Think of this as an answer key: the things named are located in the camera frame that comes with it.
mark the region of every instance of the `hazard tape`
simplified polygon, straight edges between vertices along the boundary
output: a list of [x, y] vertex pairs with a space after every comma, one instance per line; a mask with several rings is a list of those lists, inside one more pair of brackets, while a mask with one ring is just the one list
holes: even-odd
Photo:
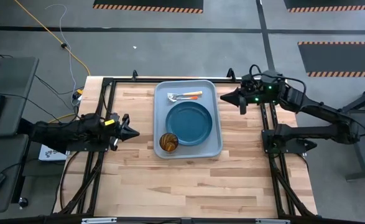
[[336, 42], [328, 42], [328, 41], [300, 41], [299, 45], [302, 44], [365, 44], [365, 41], [336, 41]]
[[114, 9], [130, 11], [150, 11], [150, 12], [184, 12], [184, 13], [203, 13], [202, 9], [189, 9], [178, 7], [155, 7], [155, 6], [120, 6], [110, 4], [95, 4], [94, 9]]
[[[346, 44], [346, 45], [365, 45], [365, 41], [301, 41], [298, 45], [305, 44]], [[365, 77], [365, 72], [307, 72], [309, 77]]]
[[325, 6], [325, 7], [294, 7], [289, 12], [335, 12], [365, 10], [365, 6]]
[[309, 77], [365, 77], [365, 72], [307, 72]]

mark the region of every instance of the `wooden table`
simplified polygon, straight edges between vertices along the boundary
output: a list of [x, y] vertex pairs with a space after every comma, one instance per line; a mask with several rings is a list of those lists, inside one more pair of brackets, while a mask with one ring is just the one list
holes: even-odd
[[[87, 78], [80, 114], [95, 111], [102, 79]], [[224, 145], [221, 154], [206, 159], [165, 160], [157, 157], [153, 150], [155, 86], [153, 83], [117, 84], [112, 111], [121, 116], [129, 113], [130, 127], [141, 135], [120, 142], [116, 152], [106, 153], [95, 215], [277, 217], [269, 162], [262, 150], [260, 132], [263, 127], [259, 107], [250, 105], [247, 114], [240, 115], [237, 107], [218, 100]], [[236, 86], [216, 85], [217, 94], [229, 93]], [[297, 125], [295, 115], [278, 106], [277, 116], [280, 123]], [[63, 186], [65, 203], [81, 185], [87, 154], [80, 153], [70, 165]], [[308, 209], [316, 213], [305, 163], [294, 154], [286, 154], [286, 161], [292, 188]], [[283, 190], [281, 194], [287, 211]], [[59, 204], [55, 206], [54, 211], [57, 210]]]

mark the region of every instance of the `white cable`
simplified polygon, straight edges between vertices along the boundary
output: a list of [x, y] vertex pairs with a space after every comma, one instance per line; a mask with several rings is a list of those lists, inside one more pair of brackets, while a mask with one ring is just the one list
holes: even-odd
[[63, 35], [63, 32], [62, 32], [62, 18], [66, 15], [66, 12], [68, 11], [68, 8], [63, 5], [63, 4], [52, 4], [50, 6], [47, 6], [45, 8], [45, 10], [47, 10], [49, 7], [52, 7], [52, 6], [63, 6], [65, 8], [65, 12], [63, 13], [63, 15], [60, 17], [59, 19], [59, 30], [60, 30], [60, 34], [62, 35], [64, 41], [66, 42], [66, 44], [68, 45], [68, 48], [69, 48], [69, 66], [70, 66], [70, 75], [72, 76], [72, 80], [74, 82], [74, 86], [73, 86], [73, 92], [72, 92], [72, 95], [70, 96], [70, 103], [73, 105], [73, 106], [76, 106], [74, 103], [73, 103], [73, 94], [74, 92], [76, 91], [76, 80], [75, 80], [75, 77], [73, 76], [73, 71], [72, 71], [72, 47], [71, 45], [69, 44], [69, 42], [67, 41], [67, 39], [65, 38], [65, 36]]

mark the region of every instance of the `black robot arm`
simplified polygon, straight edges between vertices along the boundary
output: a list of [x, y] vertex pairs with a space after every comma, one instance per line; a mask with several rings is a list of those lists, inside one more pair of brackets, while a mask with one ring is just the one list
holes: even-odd
[[331, 123], [329, 126], [306, 128], [292, 128], [286, 124], [278, 124], [268, 137], [270, 147], [284, 147], [291, 139], [332, 139], [342, 144], [353, 144], [360, 140], [360, 124], [353, 118], [340, 109], [309, 99], [305, 95], [305, 84], [302, 92], [289, 85], [286, 82], [288, 79], [291, 78], [286, 78], [275, 71], [248, 74], [242, 77], [240, 88], [221, 96], [221, 99], [240, 107], [241, 114], [246, 113], [246, 106], [250, 103], [275, 103], [285, 110], [304, 112]]
[[66, 151], [107, 151], [117, 149], [119, 140], [136, 137], [139, 133], [130, 128], [129, 115], [125, 114], [122, 121], [120, 116], [113, 113], [105, 121], [98, 114], [82, 115], [79, 120], [67, 124], [46, 123], [39, 121], [25, 128], [25, 134], [33, 142], [48, 146], [58, 152]]

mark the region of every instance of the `floor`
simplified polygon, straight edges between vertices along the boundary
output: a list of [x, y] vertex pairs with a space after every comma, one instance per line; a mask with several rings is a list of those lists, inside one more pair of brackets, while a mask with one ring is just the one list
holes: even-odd
[[[49, 27], [59, 26], [64, 8], [45, 8], [52, 4], [67, 7], [62, 20], [65, 30], [84, 29], [64, 35], [92, 75], [132, 75], [135, 69], [140, 75], [223, 77], [232, 67], [241, 76], [255, 63], [263, 70], [274, 67], [285, 76], [305, 81], [310, 98], [337, 108], [365, 90], [365, 78], [306, 76], [297, 47], [298, 41], [365, 41], [365, 11], [289, 13], [283, 0], [205, 0], [203, 14], [99, 10], [92, 9], [93, 1], [80, 0], [21, 3]], [[7, 26], [39, 26], [13, 0], [0, 0], [0, 26], [1, 54], [37, 57], [39, 77], [59, 92], [73, 88], [68, 54], [52, 36], [8, 30]], [[83, 86], [85, 69], [73, 62], [73, 74], [76, 85]], [[29, 98], [55, 116], [71, 112], [37, 80]], [[62, 98], [70, 100], [68, 95]], [[51, 119], [30, 103], [24, 118], [32, 122]], [[299, 126], [325, 125], [306, 114], [298, 114], [297, 121]], [[308, 153], [307, 160], [318, 213], [365, 222], [365, 180], [347, 182], [344, 178], [360, 170], [353, 147], [316, 142], [319, 146]], [[28, 178], [22, 195], [29, 198], [30, 206], [19, 210], [11, 205], [0, 218], [49, 214], [59, 178]]]

